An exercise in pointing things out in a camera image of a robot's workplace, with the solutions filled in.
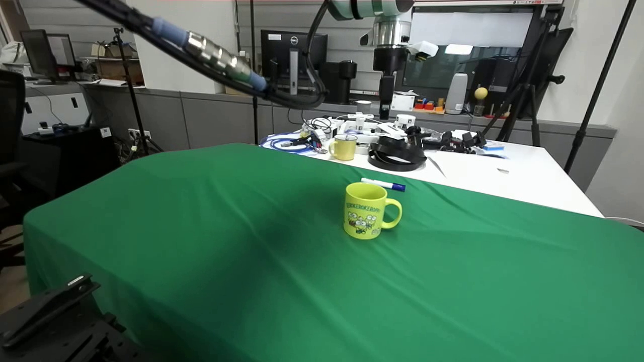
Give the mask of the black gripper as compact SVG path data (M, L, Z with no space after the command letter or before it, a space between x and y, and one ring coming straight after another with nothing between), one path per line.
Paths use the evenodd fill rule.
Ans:
M371 69L379 71L377 82L377 117L387 119L390 115L390 102L394 93L394 72L401 69L401 49L379 46L374 50Z

